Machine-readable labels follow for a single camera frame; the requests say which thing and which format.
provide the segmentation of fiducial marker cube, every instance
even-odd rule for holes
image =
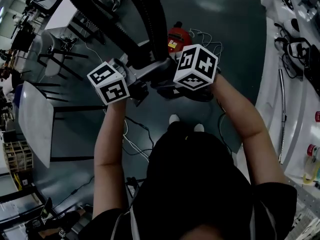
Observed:
[[[107,62],[95,68],[87,77],[105,105],[130,96],[125,78]]]
[[[200,44],[185,46],[173,82],[198,90],[214,82],[217,65],[218,57]]]

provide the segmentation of cable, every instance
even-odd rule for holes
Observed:
[[[153,140],[152,140],[152,138],[151,138],[149,128],[148,128],[148,127],[146,127],[146,126],[144,126],[142,123],[138,123],[138,122],[136,122],[136,121],[132,120],[130,117],[127,117],[127,116],[126,116],[125,118],[126,118],[126,119],[128,119],[129,121],[131,121],[132,123],[134,123],[134,124],[136,124],[136,125],[140,126],[141,128],[145,129],[145,130],[148,132],[149,140],[150,140],[150,141],[151,141],[151,143],[152,143],[152,149],[154,149],[154,147],[155,147],[155,143],[154,143],[154,141],[153,141]]]
[[[154,142],[153,142],[153,140],[151,139],[150,131],[149,131],[148,127],[144,126],[144,125],[141,124],[141,123],[138,123],[138,122],[132,120],[131,118],[129,118],[129,117],[127,117],[127,116],[126,116],[126,118],[127,118],[128,120],[130,120],[131,122],[133,122],[134,124],[137,124],[137,125],[141,126],[143,129],[145,129],[146,131],[148,131],[148,133],[149,133],[149,139],[150,139],[151,142],[152,142],[152,149],[153,149],[153,147],[154,147]],[[137,153],[136,153],[136,154],[129,154],[129,153],[125,150],[125,148],[122,147],[123,150],[124,150],[128,155],[130,155],[130,156],[134,156],[134,155],[139,155],[139,154],[140,154],[140,155],[143,156],[143,158],[145,158],[145,159],[147,160],[147,162],[149,163],[149,156],[148,156],[144,151],[148,151],[148,150],[151,150],[151,151],[152,151],[152,149],[149,148],[149,149],[141,150],[136,144],[134,144],[131,140],[129,140],[129,139],[127,138],[127,136],[126,136],[127,133],[128,133],[128,131],[129,131],[128,123],[127,123],[126,120],[124,120],[124,123],[125,123],[125,126],[126,126],[126,131],[125,131],[125,133],[123,134],[123,138],[130,144],[130,146],[131,146],[135,151],[137,151]]]
[[[148,148],[148,149],[144,149],[142,150],[141,152],[138,152],[138,153],[134,153],[134,154],[130,154],[128,151],[126,151],[126,149],[124,147],[122,147],[122,149],[129,155],[129,156],[135,156],[135,155],[139,155],[141,154],[142,152],[144,151],[149,151],[149,150],[152,150],[151,148]]]
[[[220,135],[220,138],[222,140],[222,142],[224,143],[226,149],[228,150],[228,153],[230,155],[232,155],[232,149],[228,146],[228,144],[226,143],[224,137],[222,136],[222,133],[221,133],[221,125],[222,125],[222,121],[225,119],[226,117],[226,111],[225,109],[222,107],[221,103],[219,102],[219,100],[216,100],[216,102],[218,103],[220,109],[223,111],[223,114],[221,114],[218,118],[218,130],[219,130],[219,135]]]
[[[289,74],[288,69],[287,69],[287,67],[286,67],[286,64],[287,64],[287,63],[285,63],[285,61],[284,61],[284,56],[285,56],[285,55],[286,55],[286,54],[284,53],[284,54],[282,55],[282,57],[281,57],[282,64],[283,64],[283,67],[284,67],[284,69],[285,69],[285,72],[286,72],[286,74],[288,75],[289,78],[295,79],[295,78],[298,76],[298,73],[296,73],[295,76],[291,76],[291,75]]]
[[[209,45],[211,45],[211,44],[217,44],[217,45],[214,47],[212,53],[218,57],[218,64],[219,64],[219,63],[220,63],[221,54],[222,54],[222,52],[223,52],[223,50],[224,50],[223,44],[222,44],[221,42],[212,42],[213,37],[212,37],[212,35],[210,35],[209,33],[202,32],[201,30],[198,30],[198,29],[190,28],[189,34],[192,33],[192,34],[190,34],[190,36],[191,36],[192,38],[195,37],[194,31],[197,31],[197,34],[198,34],[198,35],[202,35],[201,45],[202,45],[204,48],[207,48],[207,47],[208,47]],[[206,36],[206,35],[209,36],[209,38],[210,38],[209,41],[205,41],[205,36]],[[218,52],[217,54],[215,54],[215,51],[216,51],[217,48],[220,48],[220,52]]]
[[[128,131],[129,131],[129,127],[128,127],[128,123],[126,120],[124,120],[125,126],[126,126],[126,132],[125,134],[123,134],[124,136],[127,135]]]
[[[90,28],[90,25],[91,25],[91,24],[90,24],[89,20],[87,20],[87,22],[85,23],[85,25],[86,25],[88,28]],[[100,59],[100,61],[101,61],[101,64],[104,63],[104,61],[103,61],[102,58],[99,56],[99,54],[98,54],[95,50],[90,49],[90,48],[88,47],[87,42],[84,42],[84,44],[85,44],[85,47],[86,47],[88,50],[95,52],[95,54],[99,57],[99,59]]]
[[[229,153],[230,155],[232,155],[232,150],[231,150],[231,148],[228,146],[228,144],[226,143],[226,141],[225,141],[225,139],[224,139],[224,137],[222,136],[222,133],[221,133],[221,124],[222,124],[222,121],[224,120],[225,117],[226,117],[226,113],[223,113],[223,114],[221,114],[221,115],[219,116],[219,118],[218,118],[218,130],[219,130],[220,138],[221,138],[222,142],[224,143],[224,145],[225,145],[228,153]]]
[[[69,197],[73,196],[75,193],[78,192],[79,189],[83,188],[84,186],[87,186],[91,183],[91,181],[94,179],[95,176],[92,176],[91,179],[89,180],[89,182],[81,185],[80,187],[78,187],[77,189],[75,189],[74,191],[71,192],[70,195],[68,195],[65,199],[63,199],[59,204],[57,204],[55,207],[53,207],[52,209],[57,208],[59,205],[61,205],[65,200],[67,200]]]
[[[139,154],[142,155],[147,160],[147,162],[149,163],[149,156],[146,153],[144,153],[140,148],[138,148],[138,146],[136,144],[134,144],[131,140],[129,140],[126,136],[123,136],[123,137],[129,142],[131,147],[134,150],[136,150],[137,152],[139,152]]]

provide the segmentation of shoe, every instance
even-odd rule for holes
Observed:
[[[169,118],[169,125],[171,125],[173,122],[180,122],[180,118],[176,114],[172,114]]]
[[[198,123],[194,129],[193,129],[194,132],[201,132],[201,133],[204,133],[205,132],[205,128],[204,126],[201,124],[201,123]]]

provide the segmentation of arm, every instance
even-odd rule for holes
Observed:
[[[125,113],[126,100],[110,104],[95,143],[93,218],[126,204],[122,168]]]
[[[256,108],[220,74],[211,90],[241,137],[252,183],[286,183],[268,130]]]

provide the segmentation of metal rod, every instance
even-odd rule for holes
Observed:
[[[286,94],[285,94],[285,82],[284,82],[284,74],[282,69],[279,69],[279,77],[280,77],[280,87],[281,87],[281,98],[282,98],[282,117],[281,117],[281,135],[280,135],[280,145],[279,145],[279,163],[281,163],[282,152],[284,148],[285,142],[285,130],[286,130]]]

